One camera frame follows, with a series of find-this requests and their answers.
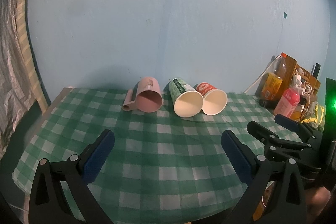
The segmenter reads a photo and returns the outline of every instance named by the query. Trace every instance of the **metal screw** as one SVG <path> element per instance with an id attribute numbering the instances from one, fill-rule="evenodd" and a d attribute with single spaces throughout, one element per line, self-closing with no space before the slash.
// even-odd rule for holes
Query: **metal screw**
<path id="1" fill-rule="evenodd" d="M 40 160 L 40 165 L 44 165 L 44 164 L 46 164 L 47 163 L 47 159 L 41 159 Z"/>
<path id="2" fill-rule="evenodd" d="M 294 165 L 294 164 L 296 163 L 296 161 L 295 161 L 294 159 L 292 159 L 292 158 L 290 158 L 288 161 L 289 161 L 289 163 L 292 164 L 292 165 Z"/>
<path id="3" fill-rule="evenodd" d="M 70 159 L 71 161 L 76 161 L 76 160 L 78 160 L 78 155 L 73 154 L 73 155 L 70 156 L 69 159 Z"/>
<path id="4" fill-rule="evenodd" d="M 258 156 L 257 156 L 257 159 L 260 160 L 260 161 L 264 161 L 264 160 L 266 160 L 266 158 L 265 158 L 264 155 L 258 155 Z"/>

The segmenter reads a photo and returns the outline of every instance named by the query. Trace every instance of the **pink cup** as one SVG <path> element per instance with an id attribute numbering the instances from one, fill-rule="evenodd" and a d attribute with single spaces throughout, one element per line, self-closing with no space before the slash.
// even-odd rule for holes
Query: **pink cup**
<path id="1" fill-rule="evenodd" d="M 155 112 L 163 104 L 159 82 L 153 77 L 144 77 L 139 81 L 135 100 L 132 100 L 133 90 L 128 90 L 123 104 L 123 110 L 139 109 L 143 112 Z"/>

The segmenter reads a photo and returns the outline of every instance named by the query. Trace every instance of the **tablecloth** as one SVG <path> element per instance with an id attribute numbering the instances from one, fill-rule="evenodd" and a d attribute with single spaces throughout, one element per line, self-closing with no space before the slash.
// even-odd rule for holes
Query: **tablecloth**
<path id="1" fill-rule="evenodd" d="M 88 185 L 102 209 L 115 223 L 184 223 L 232 207 L 247 187 L 221 147 L 224 130 L 231 129 L 255 154 L 263 153 L 263 144 L 247 133 L 252 120 L 282 138 L 298 140 L 246 94 L 228 93 L 218 115 L 181 118 L 167 92 L 157 112 L 122 111 L 126 92 L 73 89 L 23 152 L 12 174 L 16 185 L 30 194 L 40 159 L 53 162 L 80 154 L 108 128 L 115 133 L 115 146 Z M 73 214 L 82 218 L 62 185 Z"/>

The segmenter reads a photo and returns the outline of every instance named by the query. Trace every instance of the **silver plastic sheet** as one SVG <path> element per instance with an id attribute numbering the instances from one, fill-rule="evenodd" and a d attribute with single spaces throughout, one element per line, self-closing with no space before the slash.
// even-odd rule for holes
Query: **silver plastic sheet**
<path id="1" fill-rule="evenodd" d="M 35 100 L 17 37 L 16 1 L 0 0 L 0 159 Z"/>

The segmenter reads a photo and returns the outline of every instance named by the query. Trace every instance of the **yellow bottle label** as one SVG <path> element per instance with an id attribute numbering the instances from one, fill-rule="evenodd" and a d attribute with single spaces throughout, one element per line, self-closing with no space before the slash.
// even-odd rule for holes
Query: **yellow bottle label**
<path id="1" fill-rule="evenodd" d="M 267 100 L 272 100 L 277 94 L 281 83 L 281 78 L 277 77 L 273 73 L 269 73 L 265 85 L 262 88 L 261 95 Z"/>

